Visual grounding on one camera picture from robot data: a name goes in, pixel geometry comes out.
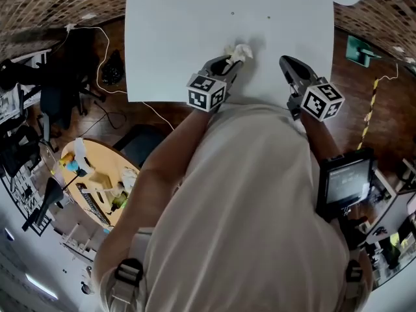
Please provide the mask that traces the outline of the clear bottle yellow label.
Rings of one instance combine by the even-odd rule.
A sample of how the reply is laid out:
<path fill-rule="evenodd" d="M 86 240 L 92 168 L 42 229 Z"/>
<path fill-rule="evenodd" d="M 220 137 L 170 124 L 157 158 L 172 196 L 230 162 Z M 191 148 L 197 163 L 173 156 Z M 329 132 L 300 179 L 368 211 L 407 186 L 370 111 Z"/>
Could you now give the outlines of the clear bottle yellow label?
<path fill-rule="evenodd" d="M 75 154 L 68 152 L 61 159 L 58 160 L 58 168 L 62 170 L 68 164 L 72 163 L 75 160 Z"/>

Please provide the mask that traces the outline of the round yellow wooden table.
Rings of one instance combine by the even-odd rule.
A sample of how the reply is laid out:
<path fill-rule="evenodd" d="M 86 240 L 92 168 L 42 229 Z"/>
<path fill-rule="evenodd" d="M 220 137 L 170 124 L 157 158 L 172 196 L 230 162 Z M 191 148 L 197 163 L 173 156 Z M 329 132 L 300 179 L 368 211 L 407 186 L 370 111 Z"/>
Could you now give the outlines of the round yellow wooden table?
<path fill-rule="evenodd" d="M 87 163 L 93 168 L 92 173 L 87 173 L 84 177 L 78 177 L 75 181 L 66 189 L 71 198 L 81 207 L 81 209 L 97 224 L 104 229 L 112 229 L 119 220 L 124 208 L 111 211 L 111 205 L 113 199 L 118 197 L 121 193 L 128 195 L 124 190 L 123 183 L 121 182 L 122 169 L 124 167 L 132 168 L 139 172 L 134 164 L 132 164 L 124 155 L 114 148 L 105 145 L 102 142 L 96 140 L 83 138 L 83 142 L 86 148 L 86 160 Z M 74 141 L 69 142 L 62 150 L 61 158 L 68 152 L 74 153 L 73 149 Z M 78 169 L 76 172 L 69 171 L 66 167 L 62 169 L 62 176 L 64 178 L 64 186 L 67 185 L 76 174 L 80 173 L 82 169 Z M 110 226 L 103 225 L 95 215 L 89 211 L 89 206 L 85 199 L 75 186 L 76 183 L 87 184 L 88 178 L 94 173 L 100 172 L 110 177 L 112 188 L 109 190 L 91 190 L 87 186 L 83 192 L 91 193 L 98 206 L 105 213 L 110 221 Z"/>

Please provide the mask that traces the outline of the green dustpan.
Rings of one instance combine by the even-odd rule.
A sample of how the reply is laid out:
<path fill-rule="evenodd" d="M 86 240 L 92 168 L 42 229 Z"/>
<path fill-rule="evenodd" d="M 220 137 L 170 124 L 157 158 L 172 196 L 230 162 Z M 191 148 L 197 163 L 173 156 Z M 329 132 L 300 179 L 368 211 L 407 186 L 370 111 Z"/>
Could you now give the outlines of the green dustpan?
<path fill-rule="evenodd" d="M 366 68 L 369 67 L 371 59 L 382 59 L 382 56 L 371 50 L 369 44 L 352 35 L 349 35 L 347 39 L 345 57 Z"/>

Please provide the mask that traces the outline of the green plastic packet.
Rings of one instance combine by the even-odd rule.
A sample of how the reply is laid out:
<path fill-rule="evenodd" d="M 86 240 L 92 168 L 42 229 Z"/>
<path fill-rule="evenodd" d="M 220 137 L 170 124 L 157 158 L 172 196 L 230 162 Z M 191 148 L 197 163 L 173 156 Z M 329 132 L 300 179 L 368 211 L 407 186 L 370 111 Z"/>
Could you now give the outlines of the green plastic packet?
<path fill-rule="evenodd" d="M 111 211 L 115 211 L 120 208 L 124 208 L 127 202 L 128 195 L 121 193 L 118 197 L 115 197 L 112 201 Z"/>

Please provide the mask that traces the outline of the white cloth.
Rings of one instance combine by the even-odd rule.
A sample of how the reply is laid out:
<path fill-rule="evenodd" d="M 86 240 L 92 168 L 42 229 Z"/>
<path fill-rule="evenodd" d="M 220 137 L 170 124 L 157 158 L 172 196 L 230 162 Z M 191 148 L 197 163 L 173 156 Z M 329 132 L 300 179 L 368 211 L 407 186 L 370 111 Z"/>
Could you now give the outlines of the white cloth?
<path fill-rule="evenodd" d="M 138 172 L 132 168 L 124 167 L 121 174 L 121 182 L 123 183 L 124 190 L 127 193 L 131 193 L 135 182 L 137 180 Z"/>
<path fill-rule="evenodd" d="M 245 62 L 246 59 L 253 58 L 252 49 L 248 44 L 237 44 L 235 47 L 227 46 L 224 52 L 228 56 L 226 62 L 229 65 L 237 62 Z"/>

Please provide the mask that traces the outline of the black tablet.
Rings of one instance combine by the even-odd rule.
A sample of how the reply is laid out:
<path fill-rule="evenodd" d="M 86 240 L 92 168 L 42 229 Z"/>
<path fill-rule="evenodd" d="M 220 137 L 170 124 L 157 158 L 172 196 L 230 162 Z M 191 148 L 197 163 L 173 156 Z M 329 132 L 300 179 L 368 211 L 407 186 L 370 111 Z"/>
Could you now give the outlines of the black tablet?
<path fill-rule="evenodd" d="M 331 222 L 369 195 L 374 150 L 363 148 L 320 163 L 316 213 Z"/>

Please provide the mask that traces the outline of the dark grey swivel chair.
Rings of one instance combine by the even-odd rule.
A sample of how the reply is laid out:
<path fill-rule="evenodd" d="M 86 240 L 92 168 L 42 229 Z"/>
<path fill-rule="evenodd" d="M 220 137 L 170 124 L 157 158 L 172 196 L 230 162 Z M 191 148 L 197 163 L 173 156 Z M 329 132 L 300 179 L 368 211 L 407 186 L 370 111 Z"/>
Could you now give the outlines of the dark grey swivel chair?
<path fill-rule="evenodd" d="M 142 165 L 152 151 L 165 139 L 165 134 L 152 125 L 136 124 L 123 136 L 113 148 L 137 168 Z"/>

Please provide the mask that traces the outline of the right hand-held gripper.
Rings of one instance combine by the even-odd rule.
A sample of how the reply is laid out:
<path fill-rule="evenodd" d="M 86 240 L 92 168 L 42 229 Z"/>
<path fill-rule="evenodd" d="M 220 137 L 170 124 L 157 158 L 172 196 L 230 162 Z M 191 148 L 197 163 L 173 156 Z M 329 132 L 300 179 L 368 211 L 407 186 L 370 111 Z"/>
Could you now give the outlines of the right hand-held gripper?
<path fill-rule="evenodd" d="M 302 111 L 320 122 L 336 116 L 345 97 L 332 83 L 294 57 L 281 56 L 279 66 L 290 86 L 287 108 L 294 120 L 300 118 Z"/>

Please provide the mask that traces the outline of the yellow black floor tape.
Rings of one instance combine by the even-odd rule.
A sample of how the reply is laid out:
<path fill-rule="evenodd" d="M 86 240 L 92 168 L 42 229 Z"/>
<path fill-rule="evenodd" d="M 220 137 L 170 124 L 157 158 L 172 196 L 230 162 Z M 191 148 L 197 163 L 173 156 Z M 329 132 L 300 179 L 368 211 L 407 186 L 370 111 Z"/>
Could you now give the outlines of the yellow black floor tape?
<path fill-rule="evenodd" d="M 368 111 L 366 117 L 364 118 L 365 126 L 363 128 L 363 131 L 362 131 L 362 134 L 361 134 L 361 139 L 360 139 L 360 142 L 357 146 L 357 150 L 360 150 L 362 148 L 365 137 L 366 137 L 367 132 L 369 130 L 369 125 L 370 125 L 370 121 L 371 121 L 371 118 L 372 118 L 372 113 L 373 113 L 373 110 L 374 110 L 374 103 L 376 101 L 376 95 L 377 95 L 377 91 L 378 91 L 379 81 L 380 81 L 379 78 L 376 78 L 374 80 L 374 83 L 373 83 L 373 90 L 372 90 L 372 97 L 371 97 L 371 101 L 370 101 L 370 107 L 369 107 L 369 111 Z"/>

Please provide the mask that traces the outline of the black garbage bag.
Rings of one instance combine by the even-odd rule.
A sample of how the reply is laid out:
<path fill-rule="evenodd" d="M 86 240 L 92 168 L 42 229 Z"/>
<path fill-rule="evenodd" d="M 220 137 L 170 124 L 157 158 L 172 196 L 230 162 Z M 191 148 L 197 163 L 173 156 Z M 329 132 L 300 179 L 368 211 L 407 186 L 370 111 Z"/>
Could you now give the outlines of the black garbage bag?
<path fill-rule="evenodd" d="M 114 50 L 101 69 L 101 80 L 106 85 L 118 84 L 124 77 L 124 62 L 119 50 Z"/>

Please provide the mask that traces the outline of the black desk lamp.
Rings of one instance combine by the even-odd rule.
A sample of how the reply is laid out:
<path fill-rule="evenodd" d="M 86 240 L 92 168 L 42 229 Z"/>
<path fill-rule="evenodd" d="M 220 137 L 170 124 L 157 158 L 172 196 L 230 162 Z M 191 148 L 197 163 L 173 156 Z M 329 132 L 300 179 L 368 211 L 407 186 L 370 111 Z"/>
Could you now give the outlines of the black desk lamp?
<path fill-rule="evenodd" d="M 81 172 L 76 174 L 75 177 L 64 187 L 62 187 L 55 178 L 50 177 L 47 180 L 42 206 L 39 209 L 38 215 L 35 218 L 34 223 L 37 226 L 39 226 L 42 223 L 44 216 L 46 215 L 46 212 L 49 209 L 49 206 L 54 203 L 60 202 L 61 199 L 63 199 L 64 191 L 75 181 L 75 179 L 78 177 L 84 177 L 85 175 L 86 172 L 84 170 L 81 170 Z"/>

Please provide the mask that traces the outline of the ceiling light strip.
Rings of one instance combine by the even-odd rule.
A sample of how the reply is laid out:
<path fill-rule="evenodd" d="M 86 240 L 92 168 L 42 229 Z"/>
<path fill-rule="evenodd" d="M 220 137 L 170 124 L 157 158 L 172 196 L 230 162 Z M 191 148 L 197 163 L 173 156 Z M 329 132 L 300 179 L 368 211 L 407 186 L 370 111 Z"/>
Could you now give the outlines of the ceiling light strip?
<path fill-rule="evenodd" d="M 50 298 L 53 298 L 54 300 L 59 299 L 55 292 L 53 292 L 51 289 L 47 288 L 45 285 L 37 281 L 34 277 L 29 275 L 28 273 L 25 274 L 25 277 L 31 285 L 34 285 L 37 289 L 47 294 Z"/>

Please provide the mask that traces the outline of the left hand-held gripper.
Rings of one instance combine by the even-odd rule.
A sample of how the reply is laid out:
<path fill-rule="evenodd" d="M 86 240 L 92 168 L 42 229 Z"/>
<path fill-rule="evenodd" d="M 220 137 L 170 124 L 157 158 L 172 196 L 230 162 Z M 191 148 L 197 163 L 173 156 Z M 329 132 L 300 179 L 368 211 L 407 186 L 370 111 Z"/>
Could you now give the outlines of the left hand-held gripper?
<path fill-rule="evenodd" d="M 230 55 L 207 61 L 193 73 L 187 83 L 187 105 L 203 112 L 212 112 L 226 100 L 235 76 L 244 66 L 241 60 L 229 64 Z"/>

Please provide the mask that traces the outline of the person's white shirt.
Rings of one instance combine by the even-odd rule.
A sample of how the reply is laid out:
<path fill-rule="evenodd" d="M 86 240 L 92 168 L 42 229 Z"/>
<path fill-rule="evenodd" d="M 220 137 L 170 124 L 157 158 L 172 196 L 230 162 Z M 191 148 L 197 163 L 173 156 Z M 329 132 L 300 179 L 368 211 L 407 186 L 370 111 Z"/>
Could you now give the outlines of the person's white shirt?
<path fill-rule="evenodd" d="M 289 113 L 224 105 L 180 184 L 137 177 L 94 261 L 102 310 L 125 259 L 142 263 L 144 312 L 340 312 L 351 260 L 368 290 L 362 310 L 371 263 L 350 247 L 350 226 L 316 213 L 316 166 Z"/>

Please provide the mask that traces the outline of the person's left forearm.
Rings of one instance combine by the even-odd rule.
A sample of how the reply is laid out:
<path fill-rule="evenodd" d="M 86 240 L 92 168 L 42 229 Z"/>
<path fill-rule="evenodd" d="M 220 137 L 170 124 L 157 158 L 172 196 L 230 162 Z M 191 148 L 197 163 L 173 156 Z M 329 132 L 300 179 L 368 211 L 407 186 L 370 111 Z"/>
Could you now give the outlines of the person's left forearm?
<path fill-rule="evenodd" d="M 180 184 L 215 113 L 192 111 L 152 151 L 140 169 L 139 178 L 151 176 L 171 187 Z"/>

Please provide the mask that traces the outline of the black keyboard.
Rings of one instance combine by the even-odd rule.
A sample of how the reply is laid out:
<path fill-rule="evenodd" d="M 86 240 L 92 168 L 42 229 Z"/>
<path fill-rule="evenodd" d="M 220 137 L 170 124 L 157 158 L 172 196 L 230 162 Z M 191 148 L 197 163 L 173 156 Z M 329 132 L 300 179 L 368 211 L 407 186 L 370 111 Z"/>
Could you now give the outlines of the black keyboard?
<path fill-rule="evenodd" d="M 86 188 L 86 185 L 83 183 L 76 183 L 75 186 L 77 187 L 78 191 L 83 196 L 84 200 L 89 206 L 89 211 L 97 217 L 97 219 L 106 226 L 110 226 L 110 221 L 105 215 L 105 213 L 101 210 L 101 208 L 96 203 L 95 199 L 92 197 L 91 193 L 89 192 L 83 192 L 83 190 Z"/>

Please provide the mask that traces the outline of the black mesh office chair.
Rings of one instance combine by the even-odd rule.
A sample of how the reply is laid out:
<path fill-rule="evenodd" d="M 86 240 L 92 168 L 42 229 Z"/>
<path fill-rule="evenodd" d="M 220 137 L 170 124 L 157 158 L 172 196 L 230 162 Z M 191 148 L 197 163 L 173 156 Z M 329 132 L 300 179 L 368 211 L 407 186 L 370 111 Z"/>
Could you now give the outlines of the black mesh office chair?
<path fill-rule="evenodd" d="M 21 125 L 15 133 L 0 138 L 0 164 L 10 178 L 14 178 L 27 162 L 31 162 L 30 171 L 39 164 L 39 143 L 36 130 L 27 125 Z"/>
<path fill-rule="evenodd" d="M 5 59 L 0 63 L 0 90 L 12 90 L 16 85 L 33 85 L 32 90 L 20 97 L 19 102 L 40 93 L 40 108 L 43 118 L 49 125 L 59 124 L 61 128 L 70 126 L 72 109 L 77 107 L 83 114 L 79 94 L 90 94 L 105 100 L 104 95 L 96 95 L 86 89 L 91 83 L 94 68 L 98 66 L 98 56 L 93 50 L 93 36 L 83 29 L 73 32 L 63 45 L 63 52 L 50 55 L 47 62 L 37 68 Z"/>

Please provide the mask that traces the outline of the white plastic bag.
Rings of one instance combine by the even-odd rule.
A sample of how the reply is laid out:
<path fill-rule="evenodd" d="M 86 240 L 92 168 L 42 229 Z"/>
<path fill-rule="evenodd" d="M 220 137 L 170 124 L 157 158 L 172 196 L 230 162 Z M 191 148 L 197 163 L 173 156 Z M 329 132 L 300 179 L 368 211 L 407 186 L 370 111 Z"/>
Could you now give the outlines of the white plastic bag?
<path fill-rule="evenodd" d="M 86 160 L 86 148 L 82 138 L 76 138 L 73 143 L 73 149 L 75 154 L 75 161 L 79 165 L 79 168 L 87 173 L 92 173 L 93 168 L 87 163 Z"/>

